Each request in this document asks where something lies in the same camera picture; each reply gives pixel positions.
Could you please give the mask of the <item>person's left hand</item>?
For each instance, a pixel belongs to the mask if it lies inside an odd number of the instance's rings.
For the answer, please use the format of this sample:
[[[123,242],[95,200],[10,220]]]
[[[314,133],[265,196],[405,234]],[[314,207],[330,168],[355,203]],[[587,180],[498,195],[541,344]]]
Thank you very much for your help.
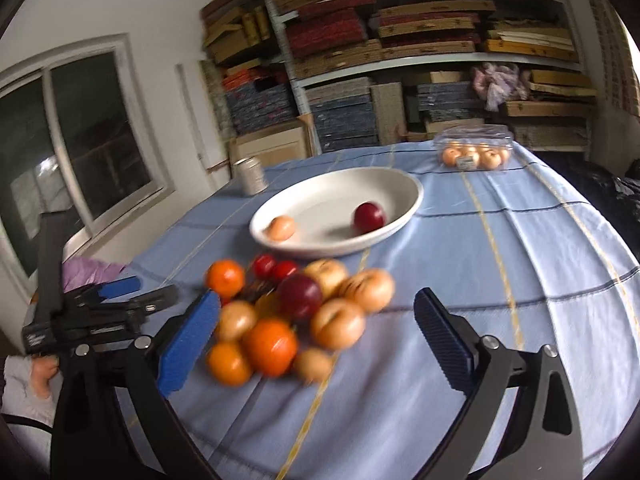
[[[58,374],[58,358],[56,356],[36,356],[32,358],[30,385],[38,398],[50,398],[49,382],[56,374]]]

